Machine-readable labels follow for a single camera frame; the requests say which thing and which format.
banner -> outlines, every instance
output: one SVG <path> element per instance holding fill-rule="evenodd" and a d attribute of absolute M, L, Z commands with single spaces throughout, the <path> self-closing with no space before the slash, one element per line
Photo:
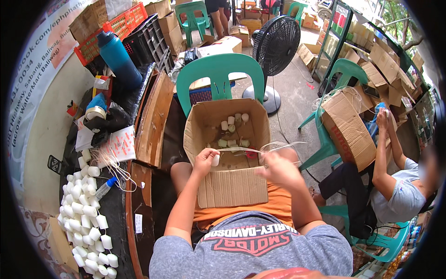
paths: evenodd
<path fill-rule="evenodd" d="M 68 26 L 91 2 L 54 1 L 40 19 L 39 26 L 32 31 L 18 61 L 9 100 L 6 141 L 9 170 L 18 200 L 21 200 L 24 190 L 26 147 L 37 108 L 57 72 L 77 45 Z"/>

water bottle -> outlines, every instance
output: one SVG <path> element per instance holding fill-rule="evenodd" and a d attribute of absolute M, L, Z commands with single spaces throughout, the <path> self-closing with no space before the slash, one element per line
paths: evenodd
<path fill-rule="evenodd" d="M 117 181 L 116 177 L 112 177 L 109 180 L 107 180 L 106 183 L 102 184 L 101 187 L 99 187 L 99 189 L 96 191 L 96 198 L 98 200 L 102 199 L 105 194 L 108 193 L 108 191 L 110 191 L 111 187 L 113 186 L 113 184 L 115 184 L 115 182 Z"/>
<path fill-rule="evenodd" d="M 136 69 L 121 40 L 110 31 L 101 31 L 96 38 L 99 54 L 119 81 L 129 90 L 139 87 L 142 83 L 141 73 Z"/>

fan base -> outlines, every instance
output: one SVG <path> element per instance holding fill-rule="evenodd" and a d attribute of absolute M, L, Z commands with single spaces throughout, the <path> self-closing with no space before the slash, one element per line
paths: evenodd
<path fill-rule="evenodd" d="M 243 92 L 242 98 L 254 99 L 254 86 L 250 86 Z M 265 96 L 263 97 L 263 107 L 266 109 L 268 114 L 276 113 L 281 104 L 281 99 L 277 90 L 272 87 L 267 86 L 265 88 Z"/>

plastic chair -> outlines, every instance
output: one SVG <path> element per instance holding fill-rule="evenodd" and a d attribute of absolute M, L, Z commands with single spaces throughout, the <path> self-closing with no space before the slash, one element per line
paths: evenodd
<path fill-rule="evenodd" d="M 286 15 L 290 17 L 291 16 L 291 12 L 293 11 L 293 9 L 295 7 L 299 7 L 299 10 L 297 11 L 296 16 L 294 17 L 294 20 L 295 21 L 299 21 L 299 27 L 301 27 L 302 26 L 302 20 L 301 20 L 302 19 L 302 15 L 304 14 L 304 9 L 306 7 L 308 7 L 308 4 L 301 3 L 301 2 L 293 2 L 291 4 L 291 6 L 289 7 L 288 13 Z"/>
<path fill-rule="evenodd" d="M 195 17 L 194 11 L 201 11 L 204 17 Z M 211 35 L 214 36 L 214 27 L 212 22 L 209 21 L 204 1 L 194 1 L 175 6 L 175 13 L 177 14 L 179 24 L 183 28 L 184 33 L 186 33 L 187 47 L 192 45 L 192 31 L 194 30 L 198 30 L 202 41 L 203 35 L 206 34 L 206 28 L 209 28 Z M 180 19 L 180 14 L 182 13 L 186 13 L 187 17 L 184 23 L 181 23 Z"/>
<path fill-rule="evenodd" d="M 254 96 L 263 104 L 264 76 L 259 63 L 240 53 L 215 54 L 190 62 L 178 74 L 177 96 L 186 117 L 192 109 L 189 86 L 194 81 L 208 77 L 211 79 L 212 100 L 232 99 L 228 75 L 235 72 L 243 72 L 251 77 Z"/>
<path fill-rule="evenodd" d="M 406 236 L 409 233 L 409 221 L 408 222 L 398 222 L 396 223 L 401 229 L 396 238 L 387 237 L 382 234 L 373 233 L 372 236 L 370 236 L 367 240 L 365 239 L 359 239 L 357 237 L 353 237 L 349 233 L 350 229 L 350 221 L 348 219 L 348 209 L 347 205 L 331 205 L 331 206 L 322 206 L 318 207 L 320 213 L 324 214 L 330 214 L 330 215 L 336 215 L 341 216 L 344 219 L 344 226 L 345 226 L 345 234 L 346 239 L 348 243 L 355 246 L 356 248 L 364 251 L 360 247 L 358 247 L 356 244 L 366 244 L 366 245 L 375 245 L 379 247 L 389 248 L 389 251 L 384 256 L 376 256 L 372 255 L 366 251 L 368 255 L 372 256 L 373 258 L 377 259 L 378 261 L 382 262 L 390 262 L 392 261 L 400 252 L 401 247 L 404 245 L 404 242 L 406 240 Z"/>
<path fill-rule="evenodd" d="M 368 81 L 367 74 L 364 72 L 364 70 L 358 64 L 355 64 L 352 61 L 345 58 L 340 58 L 336 60 L 327 80 L 330 81 L 335 73 L 342 73 L 342 76 L 339 79 L 338 83 L 336 84 L 335 89 L 347 86 L 351 77 L 356 77 L 359 80 L 360 84 L 367 83 Z M 322 95 L 322 100 L 324 98 L 324 95 L 326 94 L 325 91 L 327 90 L 328 84 L 329 82 L 327 82 L 327 85 L 325 86 L 324 93 Z M 322 116 L 323 112 L 324 110 L 321 108 L 321 104 L 319 104 L 318 109 L 315 112 L 311 113 L 310 116 L 307 119 L 305 119 L 305 121 L 303 121 L 302 124 L 300 124 L 300 126 L 298 127 L 298 129 L 300 130 L 304 125 L 308 124 L 312 119 L 315 119 L 316 128 L 318 130 L 319 141 L 321 143 L 321 148 L 299 167 L 301 171 L 316 164 L 319 161 L 322 161 L 327 157 L 338 154 L 338 151 L 333 141 L 331 140 L 330 135 L 328 134 L 323 123 L 321 122 L 320 117 Z M 334 167 L 341 161 L 342 160 L 339 157 L 338 159 L 336 159 L 336 161 L 332 162 L 331 166 Z"/>

standing person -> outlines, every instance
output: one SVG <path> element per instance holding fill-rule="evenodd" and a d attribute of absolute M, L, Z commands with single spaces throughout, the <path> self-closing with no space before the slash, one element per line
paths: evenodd
<path fill-rule="evenodd" d="M 313 199 L 318 206 L 341 188 L 347 193 L 350 235 L 367 239 L 376 225 L 406 222 L 425 211 L 436 196 L 439 172 L 436 167 L 434 146 L 427 146 L 420 155 L 420 165 L 403 154 L 391 116 L 386 118 L 384 108 L 376 118 L 379 129 L 378 147 L 369 193 L 353 163 L 344 163 L 320 184 L 320 194 Z M 393 160 L 401 171 L 387 174 L 386 134 L 389 134 Z"/>
<path fill-rule="evenodd" d="M 220 152 L 205 148 L 189 163 L 172 166 L 178 199 L 164 236 L 153 248 L 150 278 L 251 278 L 271 269 L 303 267 L 324 275 L 352 274 L 353 253 L 347 240 L 322 221 L 292 149 L 264 156 L 268 202 L 232 208 L 197 205 L 197 190 Z M 207 233 L 192 248 L 191 230 Z"/>
<path fill-rule="evenodd" d="M 224 14 L 226 0 L 205 0 L 207 12 L 211 14 L 212 20 L 219 39 L 229 36 L 227 18 Z"/>

